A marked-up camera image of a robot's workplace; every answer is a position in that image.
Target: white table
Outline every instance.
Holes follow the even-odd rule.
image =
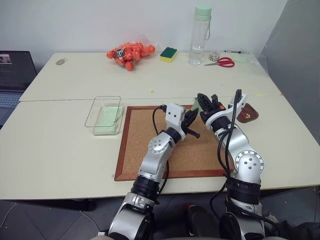
[[[196,87],[194,91],[193,96],[198,92]],[[219,100],[226,105],[230,97]],[[122,104],[191,101],[123,99]],[[261,188],[320,184],[320,147],[287,100],[270,95],[249,96],[247,101],[259,112],[259,118],[238,124],[265,160]],[[98,198],[130,191],[133,181],[114,181],[124,117],[119,135],[94,136],[92,129],[85,127],[91,104],[92,100],[54,100],[18,105],[0,131],[1,199]],[[217,191],[224,181],[224,177],[169,179],[163,192]]]
[[[239,57],[238,53],[224,56]],[[235,67],[192,66],[189,53],[179,52],[172,63],[160,61],[159,54],[142,59],[132,72],[120,67],[105,53],[55,53],[37,75],[20,101],[94,99],[96,96],[122,98],[195,97],[201,90],[209,96],[231,97],[236,89],[248,96],[280,95],[280,91],[254,56]],[[63,65],[56,65],[67,59]],[[212,63],[205,57],[205,63]]]

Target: yellow sponge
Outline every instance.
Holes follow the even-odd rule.
[[[177,55],[177,49],[167,47],[161,54],[160,54],[160,60],[167,62],[167,63],[172,63],[174,58]]]

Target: bottle cap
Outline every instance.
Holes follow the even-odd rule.
[[[211,6],[198,4],[195,6],[194,18],[198,21],[209,21],[211,17]]]

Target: green sponge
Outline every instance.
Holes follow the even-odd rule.
[[[171,63],[174,58],[177,55],[177,49],[171,48],[171,47],[167,47],[161,54],[160,54],[160,60],[167,62],[167,63]]]
[[[200,104],[198,102],[198,98],[197,97],[195,97],[193,99],[193,105],[191,107],[192,111],[195,110],[195,109],[198,109],[198,115],[200,115],[200,112],[203,112],[203,110],[202,110],[202,108],[201,108],[201,106],[200,106]]]
[[[115,135],[117,134],[118,119],[123,114],[123,107],[105,106],[103,107],[103,116],[96,123],[93,130],[94,135]]]

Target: laptop keyboard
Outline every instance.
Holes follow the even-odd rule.
[[[15,108],[19,103],[21,94],[0,93],[0,107]]]

